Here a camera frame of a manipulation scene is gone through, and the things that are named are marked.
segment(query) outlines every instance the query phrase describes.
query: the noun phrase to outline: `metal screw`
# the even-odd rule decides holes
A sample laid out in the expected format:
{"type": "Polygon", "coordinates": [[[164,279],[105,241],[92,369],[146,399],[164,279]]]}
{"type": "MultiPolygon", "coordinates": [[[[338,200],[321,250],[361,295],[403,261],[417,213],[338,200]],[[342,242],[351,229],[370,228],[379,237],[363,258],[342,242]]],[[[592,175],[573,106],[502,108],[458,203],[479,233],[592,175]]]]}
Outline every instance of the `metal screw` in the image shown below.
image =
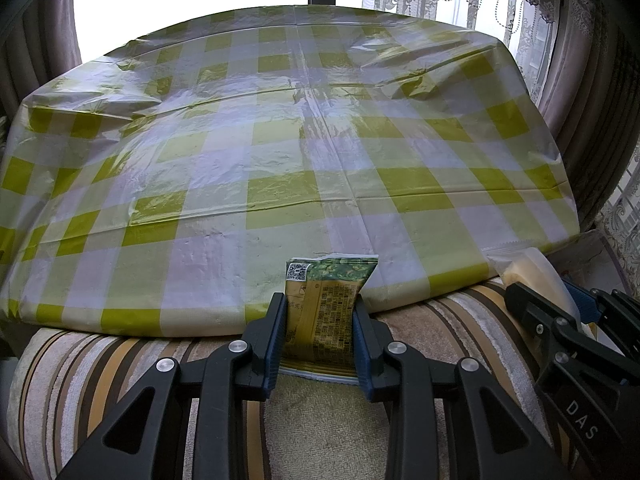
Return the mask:
{"type": "Polygon", "coordinates": [[[160,359],[156,363],[156,370],[158,370],[159,372],[168,372],[169,370],[173,370],[174,366],[174,360],[165,357],[164,359],[160,359]]]}
{"type": "Polygon", "coordinates": [[[569,356],[564,352],[556,352],[556,361],[564,365],[569,362],[569,356]]]}
{"type": "Polygon", "coordinates": [[[462,361],[460,361],[460,366],[467,372],[475,372],[480,367],[478,361],[472,359],[471,357],[465,357],[464,359],[462,359],[462,361]]]}
{"type": "Polygon", "coordinates": [[[242,339],[236,339],[229,343],[229,350],[235,354],[239,354],[240,352],[244,352],[249,345],[246,341],[242,341],[242,339]]]}
{"type": "Polygon", "coordinates": [[[392,341],[386,349],[392,354],[404,354],[406,352],[406,345],[401,341],[392,341]]]}

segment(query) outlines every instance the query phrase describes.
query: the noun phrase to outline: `plastic packaging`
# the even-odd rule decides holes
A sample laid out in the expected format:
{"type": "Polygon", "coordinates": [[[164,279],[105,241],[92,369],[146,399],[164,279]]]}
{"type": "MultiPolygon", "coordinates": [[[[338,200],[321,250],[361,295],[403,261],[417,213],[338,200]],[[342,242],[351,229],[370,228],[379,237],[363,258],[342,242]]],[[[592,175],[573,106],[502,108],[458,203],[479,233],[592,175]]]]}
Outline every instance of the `plastic packaging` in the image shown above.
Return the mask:
{"type": "Polygon", "coordinates": [[[351,372],[353,306],[377,264],[376,254],[328,254],[289,260],[284,357],[351,372]]]}
{"type": "Polygon", "coordinates": [[[445,23],[237,9],[130,41],[22,102],[0,164],[0,317],[241,333],[294,254],[379,254],[370,312],[578,232],[513,57],[445,23]]]}
{"type": "Polygon", "coordinates": [[[492,264],[504,285],[521,282],[540,296],[572,316],[582,331],[593,337],[587,325],[580,321],[580,311],[574,299],[566,290],[562,279],[536,247],[527,247],[526,241],[504,244],[500,247],[485,249],[484,256],[492,264]]]}

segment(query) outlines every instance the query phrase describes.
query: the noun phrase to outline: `plastic bag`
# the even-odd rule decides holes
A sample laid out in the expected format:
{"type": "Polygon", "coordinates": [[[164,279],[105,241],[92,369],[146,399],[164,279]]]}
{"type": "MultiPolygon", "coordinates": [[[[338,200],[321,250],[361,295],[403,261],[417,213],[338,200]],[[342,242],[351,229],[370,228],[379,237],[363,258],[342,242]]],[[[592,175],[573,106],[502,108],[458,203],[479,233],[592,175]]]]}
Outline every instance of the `plastic bag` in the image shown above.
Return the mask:
{"type": "Polygon", "coordinates": [[[285,358],[318,372],[333,369],[353,375],[351,316],[377,264],[376,254],[328,254],[287,262],[285,358]]]}
{"type": "Polygon", "coordinates": [[[513,242],[485,249],[483,253],[505,286],[523,283],[572,316],[582,331],[593,337],[589,327],[580,321],[580,311],[560,275],[538,248],[529,247],[526,242],[513,242]]]}

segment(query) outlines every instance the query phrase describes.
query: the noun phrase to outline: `nutrition label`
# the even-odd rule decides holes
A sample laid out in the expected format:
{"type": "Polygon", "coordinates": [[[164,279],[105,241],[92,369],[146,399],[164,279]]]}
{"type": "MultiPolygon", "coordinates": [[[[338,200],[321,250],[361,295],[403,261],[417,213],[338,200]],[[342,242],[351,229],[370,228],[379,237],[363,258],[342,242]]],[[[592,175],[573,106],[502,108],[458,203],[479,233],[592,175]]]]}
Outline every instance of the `nutrition label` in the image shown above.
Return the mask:
{"type": "Polygon", "coordinates": [[[344,282],[322,282],[321,290],[314,357],[320,362],[351,364],[351,316],[357,288],[344,282]]]}

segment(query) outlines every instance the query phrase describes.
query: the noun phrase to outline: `yellow-green plaid pattern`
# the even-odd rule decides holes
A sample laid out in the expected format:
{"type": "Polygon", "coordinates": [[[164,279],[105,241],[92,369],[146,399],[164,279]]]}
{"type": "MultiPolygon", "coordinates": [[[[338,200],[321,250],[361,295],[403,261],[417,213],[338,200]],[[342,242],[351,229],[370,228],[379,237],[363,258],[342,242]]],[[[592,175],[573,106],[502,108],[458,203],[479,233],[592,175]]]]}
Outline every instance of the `yellow-green plaid pattern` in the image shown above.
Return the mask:
{"type": "Polygon", "coordinates": [[[481,250],[578,231],[504,45],[340,7],[179,23],[25,99],[0,170],[10,319],[237,333],[285,262],[380,255],[373,310],[478,282],[481,250]]]}

